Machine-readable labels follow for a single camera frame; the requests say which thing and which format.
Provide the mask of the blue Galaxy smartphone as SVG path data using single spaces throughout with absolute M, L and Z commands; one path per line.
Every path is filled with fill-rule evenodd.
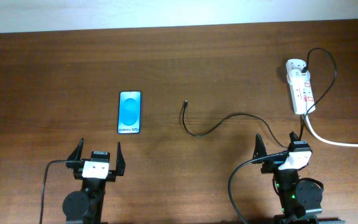
M 119 134 L 139 134 L 142 94 L 140 91 L 122 91 L 119 94 Z

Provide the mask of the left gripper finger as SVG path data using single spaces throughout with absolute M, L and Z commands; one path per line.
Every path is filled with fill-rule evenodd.
M 81 138 L 74 151 L 68 156 L 66 167 L 76 169 L 81 164 L 81 153 L 83 150 L 84 139 Z
M 111 171 L 112 175 L 123 176 L 126 168 L 126 162 L 121 150 L 121 143 L 117 143 L 116 168 Z

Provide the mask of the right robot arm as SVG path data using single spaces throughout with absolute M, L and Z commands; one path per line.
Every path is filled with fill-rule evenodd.
M 274 216 L 274 223 L 345 223 L 338 218 L 318 218 L 323 211 L 324 185 L 316 179 L 301 178 L 298 173 L 309 164 L 312 153 L 310 145 L 294 132 L 290 133 L 286 150 L 270 155 L 261 135 L 255 136 L 253 163 L 262 165 L 262 174 L 273 175 L 273 188 L 282 207 L 283 213 Z

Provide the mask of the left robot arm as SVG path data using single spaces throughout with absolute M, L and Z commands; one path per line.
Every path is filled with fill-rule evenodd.
M 106 151 L 93 151 L 89 159 L 81 156 L 84 139 L 68 156 L 66 167 L 73 170 L 76 180 L 82 181 L 81 189 L 66 196 L 62 204 L 67 223 L 101 223 L 106 184 L 123 176 L 126 163 L 117 144 L 116 167 L 109 168 L 111 155 Z

